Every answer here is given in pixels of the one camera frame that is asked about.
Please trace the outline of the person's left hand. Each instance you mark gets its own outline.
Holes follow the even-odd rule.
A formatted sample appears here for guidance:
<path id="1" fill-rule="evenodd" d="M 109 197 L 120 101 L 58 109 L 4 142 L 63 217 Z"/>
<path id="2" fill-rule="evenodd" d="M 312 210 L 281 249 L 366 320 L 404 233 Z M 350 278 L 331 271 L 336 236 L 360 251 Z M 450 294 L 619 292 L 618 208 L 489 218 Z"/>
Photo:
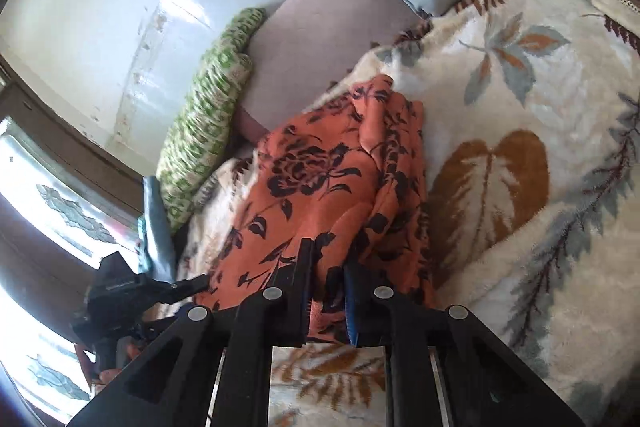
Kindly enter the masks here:
<path id="1" fill-rule="evenodd" d="M 116 367 L 113 367 L 112 369 L 104 369 L 104 371 L 99 372 L 96 369 L 96 365 L 91 362 L 88 358 L 88 355 L 86 355 L 83 345 L 78 345 L 78 343 L 75 343 L 74 350 L 81 368 L 81 372 L 84 374 L 89 386 L 98 387 L 107 385 L 115 377 L 122 373 L 122 370 L 116 369 Z M 126 343 L 125 352 L 126 360 L 132 361 L 133 359 L 137 358 L 138 355 L 140 355 L 141 350 L 133 343 Z"/>

